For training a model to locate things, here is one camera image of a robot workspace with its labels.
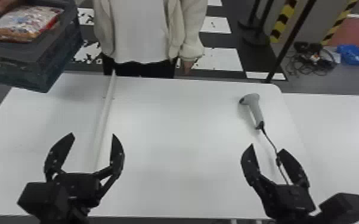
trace yellow and black striped post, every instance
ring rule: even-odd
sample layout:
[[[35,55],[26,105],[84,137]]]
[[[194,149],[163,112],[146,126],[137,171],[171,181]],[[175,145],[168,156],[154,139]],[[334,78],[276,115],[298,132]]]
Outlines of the yellow and black striped post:
[[[288,21],[295,13],[295,7],[298,0],[287,0],[283,11],[277,19],[276,25],[274,25],[273,31],[270,35],[271,43],[278,43],[281,35],[284,33]]]
[[[344,22],[344,20],[346,19],[346,17],[351,13],[351,11],[353,10],[353,8],[355,7],[356,3],[359,0],[351,0],[348,4],[348,6],[346,7],[346,9],[341,13],[341,15],[339,15],[339,17],[337,18],[337,20],[335,21],[334,26],[328,31],[326,37],[324,38],[324,40],[321,42],[322,45],[328,45],[330,40],[333,38],[334,34],[337,32],[337,30],[341,27],[342,23]]]

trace barcode scanner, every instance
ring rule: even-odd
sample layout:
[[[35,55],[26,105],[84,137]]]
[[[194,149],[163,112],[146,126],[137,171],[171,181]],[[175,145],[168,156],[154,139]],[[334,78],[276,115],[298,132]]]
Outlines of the barcode scanner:
[[[256,130],[264,129],[264,119],[259,106],[259,94],[248,94],[239,100],[241,105],[248,105],[256,121]]]

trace white sweater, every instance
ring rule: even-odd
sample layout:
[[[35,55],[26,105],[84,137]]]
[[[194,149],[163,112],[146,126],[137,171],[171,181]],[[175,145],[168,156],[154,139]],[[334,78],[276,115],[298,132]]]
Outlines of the white sweater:
[[[164,0],[112,0],[117,63],[147,64],[168,59]]]
[[[114,39],[116,27],[112,1],[114,0],[93,0],[95,35],[103,53],[110,57],[114,57],[117,44]],[[199,39],[199,32],[206,17],[208,0],[163,1],[168,19],[168,58],[180,56],[183,60],[195,60],[201,57],[204,47]]]

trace hand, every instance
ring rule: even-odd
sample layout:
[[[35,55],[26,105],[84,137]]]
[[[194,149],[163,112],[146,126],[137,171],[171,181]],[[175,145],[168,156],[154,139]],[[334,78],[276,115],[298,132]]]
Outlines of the hand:
[[[193,65],[195,64],[194,61],[184,61],[182,60],[182,66],[184,68],[184,74],[189,74]]]
[[[0,13],[5,13],[22,2],[23,0],[0,0]]]

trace person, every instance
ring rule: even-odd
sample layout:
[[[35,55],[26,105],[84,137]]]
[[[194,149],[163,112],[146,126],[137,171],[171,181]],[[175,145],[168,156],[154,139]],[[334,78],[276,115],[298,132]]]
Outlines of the person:
[[[0,12],[24,0],[0,0]],[[93,0],[103,72],[173,78],[177,59],[189,74],[203,55],[199,38],[208,0]]]

